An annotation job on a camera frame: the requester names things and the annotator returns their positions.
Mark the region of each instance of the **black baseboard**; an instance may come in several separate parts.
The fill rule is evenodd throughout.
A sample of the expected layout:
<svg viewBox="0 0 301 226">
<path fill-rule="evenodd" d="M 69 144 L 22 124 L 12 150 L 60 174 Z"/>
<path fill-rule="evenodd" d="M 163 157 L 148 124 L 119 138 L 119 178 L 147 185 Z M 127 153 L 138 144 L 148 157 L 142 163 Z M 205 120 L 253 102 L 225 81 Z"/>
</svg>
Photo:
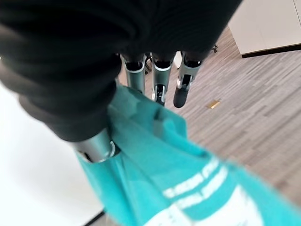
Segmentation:
<svg viewBox="0 0 301 226">
<path fill-rule="evenodd" d="M 88 223 L 86 223 L 84 226 L 90 226 L 90 225 L 92 225 L 95 221 L 97 221 L 99 218 L 103 217 L 104 215 L 105 215 L 104 211 L 100 212 L 92 220 L 90 220 Z"/>
<path fill-rule="evenodd" d="M 253 52 L 253 53 L 245 53 L 242 54 L 241 56 L 243 58 L 258 57 L 258 56 L 263 56 L 268 54 L 283 53 L 283 52 L 296 51 L 296 50 L 301 50 L 301 44 L 293 45 L 293 46 L 284 46 L 280 48 L 272 48 L 272 49 L 267 49 L 263 51 Z"/>
</svg>

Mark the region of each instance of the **small gold object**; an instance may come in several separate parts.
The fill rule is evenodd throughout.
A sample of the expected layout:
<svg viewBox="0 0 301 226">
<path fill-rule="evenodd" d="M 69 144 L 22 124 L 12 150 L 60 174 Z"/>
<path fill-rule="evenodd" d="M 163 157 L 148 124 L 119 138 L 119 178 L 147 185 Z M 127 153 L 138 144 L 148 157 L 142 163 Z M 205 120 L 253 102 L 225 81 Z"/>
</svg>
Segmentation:
<svg viewBox="0 0 301 226">
<path fill-rule="evenodd" d="M 220 103 L 220 100 L 213 100 L 207 105 L 207 108 L 214 109 Z"/>
</svg>

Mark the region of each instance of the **black fabric cover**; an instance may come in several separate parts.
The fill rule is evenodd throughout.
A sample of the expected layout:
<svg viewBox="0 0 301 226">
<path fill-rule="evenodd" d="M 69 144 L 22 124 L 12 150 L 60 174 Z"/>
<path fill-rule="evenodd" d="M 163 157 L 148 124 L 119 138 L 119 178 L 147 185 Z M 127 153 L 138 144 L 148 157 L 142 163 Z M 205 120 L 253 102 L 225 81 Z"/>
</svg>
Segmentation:
<svg viewBox="0 0 301 226">
<path fill-rule="evenodd" d="M 61 139 L 82 141 L 107 126 L 116 53 L 205 58 L 240 1 L 1 0 L 0 80 Z"/>
</svg>

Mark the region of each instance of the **teal cloth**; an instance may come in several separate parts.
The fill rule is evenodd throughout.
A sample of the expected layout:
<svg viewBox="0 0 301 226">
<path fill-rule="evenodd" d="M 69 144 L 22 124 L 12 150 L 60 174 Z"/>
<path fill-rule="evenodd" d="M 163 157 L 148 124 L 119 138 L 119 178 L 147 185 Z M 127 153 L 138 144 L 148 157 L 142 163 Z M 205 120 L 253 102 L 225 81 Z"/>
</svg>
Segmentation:
<svg viewBox="0 0 301 226">
<path fill-rule="evenodd" d="M 299 210 L 277 192 L 191 143 L 182 117 L 123 86 L 109 116 L 121 153 L 102 163 L 79 161 L 119 224 L 301 226 Z"/>
</svg>

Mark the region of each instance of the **wooden floor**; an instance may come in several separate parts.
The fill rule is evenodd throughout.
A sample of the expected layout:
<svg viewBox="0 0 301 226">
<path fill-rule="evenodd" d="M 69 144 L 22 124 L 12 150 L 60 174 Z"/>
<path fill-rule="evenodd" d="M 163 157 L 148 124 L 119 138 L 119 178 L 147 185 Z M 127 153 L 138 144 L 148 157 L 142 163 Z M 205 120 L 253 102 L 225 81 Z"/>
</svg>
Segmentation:
<svg viewBox="0 0 301 226">
<path fill-rule="evenodd" d="M 228 28 L 191 87 L 173 106 L 177 69 L 166 107 L 187 120 L 190 139 L 234 160 L 301 206 L 301 51 L 242 59 Z M 151 74 L 146 95 L 151 96 Z M 215 109 L 206 105 L 213 99 Z"/>
</svg>

